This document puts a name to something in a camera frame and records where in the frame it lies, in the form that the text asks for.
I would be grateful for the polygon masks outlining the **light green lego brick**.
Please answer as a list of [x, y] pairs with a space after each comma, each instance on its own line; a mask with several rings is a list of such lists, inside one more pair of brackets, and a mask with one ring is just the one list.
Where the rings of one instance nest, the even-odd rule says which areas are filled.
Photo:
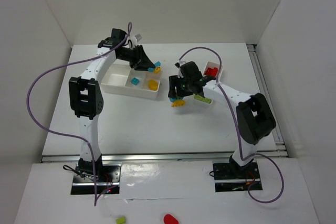
[[206, 104], [211, 104], [212, 103], [211, 99], [202, 97], [201, 95], [198, 95], [198, 94], [194, 95], [194, 99], [197, 100], [197, 101], [206, 103]]

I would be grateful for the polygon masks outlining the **teal square lego brick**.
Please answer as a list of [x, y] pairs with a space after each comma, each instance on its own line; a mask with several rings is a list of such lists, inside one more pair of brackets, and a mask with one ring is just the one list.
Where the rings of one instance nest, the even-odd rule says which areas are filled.
[[140, 80], [138, 78], [132, 78], [131, 83], [137, 86], [140, 83]]

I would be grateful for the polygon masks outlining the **orange sun round lego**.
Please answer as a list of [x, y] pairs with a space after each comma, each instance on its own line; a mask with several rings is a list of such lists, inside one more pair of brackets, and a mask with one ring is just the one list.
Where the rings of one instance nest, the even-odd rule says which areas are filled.
[[156, 80], [150, 79], [148, 81], [148, 88], [152, 91], [157, 91], [159, 88], [159, 82], [157, 82]]

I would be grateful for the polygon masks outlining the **red lego brick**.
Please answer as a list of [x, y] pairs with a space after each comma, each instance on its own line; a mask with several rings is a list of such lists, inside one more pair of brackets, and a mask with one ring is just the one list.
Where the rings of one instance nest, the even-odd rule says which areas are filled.
[[218, 68], [214, 67], [210, 68], [210, 70], [211, 70], [211, 76], [216, 77], [218, 73]]
[[213, 75], [213, 68], [207, 68], [204, 75], [212, 76]]

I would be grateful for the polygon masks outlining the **teal and green lego stack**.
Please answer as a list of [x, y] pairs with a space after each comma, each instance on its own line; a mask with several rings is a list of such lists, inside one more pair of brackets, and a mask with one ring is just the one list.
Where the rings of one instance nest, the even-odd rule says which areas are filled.
[[159, 61], [157, 61], [157, 62], [154, 64], [154, 68], [148, 68], [148, 72], [153, 72], [153, 70], [154, 70], [156, 67], [161, 67], [161, 63], [160, 63]]

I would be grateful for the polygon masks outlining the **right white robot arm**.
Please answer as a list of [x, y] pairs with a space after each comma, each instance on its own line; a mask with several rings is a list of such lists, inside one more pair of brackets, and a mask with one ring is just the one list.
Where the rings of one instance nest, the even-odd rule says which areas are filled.
[[175, 64], [178, 74], [169, 76], [168, 98], [172, 107], [183, 106], [184, 98], [199, 95], [229, 108], [236, 128], [237, 150], [229, 158], [234, 172], [246, 170], [257, 152], [259, 141], [276, 127], [270, 106], [261, 93], [240, 92], [219, 82], [216, 77], [203, 75], [195, 62]]

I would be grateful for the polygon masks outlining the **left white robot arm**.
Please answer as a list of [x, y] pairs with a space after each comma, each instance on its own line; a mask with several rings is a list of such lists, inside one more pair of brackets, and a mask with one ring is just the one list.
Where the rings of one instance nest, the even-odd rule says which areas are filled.
[[127, 31], [114, 28], [110, 37], [99, 42], [97, 59], [80, 76], [69, 79], [70, 107], [79, 120], [80, 137], [85, 139], [78, 162], [81, 173], [96, 177], [103, 173], [98, 143], [98, 118], [104, 106], [100, 84], [110, 66], [123, 60], [135, 71], [155, 68], [137, 38], [131, 37], [131, 30], [132, 23], [128, 23]]

